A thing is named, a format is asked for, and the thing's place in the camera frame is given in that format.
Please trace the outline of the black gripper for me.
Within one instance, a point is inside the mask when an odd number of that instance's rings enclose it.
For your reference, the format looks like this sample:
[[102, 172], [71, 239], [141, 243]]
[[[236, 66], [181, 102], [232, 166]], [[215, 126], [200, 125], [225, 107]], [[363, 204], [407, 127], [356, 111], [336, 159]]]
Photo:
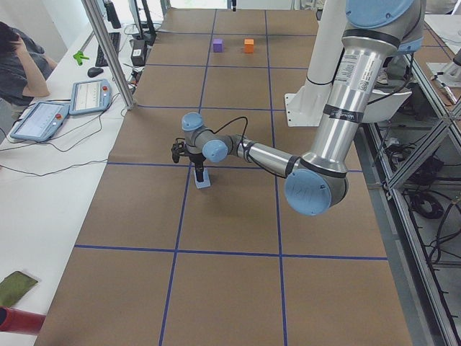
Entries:
[[202, 153], [199, 153], [199, 154], [189, 153], [188, 156], [189, 156], [189, 160], [194, 164], [195, 178], [197, 181], [200, 181], [201, 176], [203, 175], [203, 172], [204, 172], [205, 157], [203, 156]]

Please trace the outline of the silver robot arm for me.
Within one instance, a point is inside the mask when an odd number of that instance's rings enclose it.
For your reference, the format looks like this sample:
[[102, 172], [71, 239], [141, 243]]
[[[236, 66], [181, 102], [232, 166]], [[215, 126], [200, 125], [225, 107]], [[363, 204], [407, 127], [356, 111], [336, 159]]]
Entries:
[[322, 109], [313, 145], [294, 156], [249, 140], [244, 134], [220, 136], [201, 114], [182, 118], [184, 140], [171, 148], [174, 162], [185, 156], [194, 164], [196, 186], [207, 182], [205, 160], [229, 155], [254, 163], [285, 179], [285, 198], [298, 213], [316, 216], [347, 194], [345, 158], [386, 58], [421, 47], [425, 1], [346, 1], [339, 17], [343, 45], [331, 73], [331, 91]]

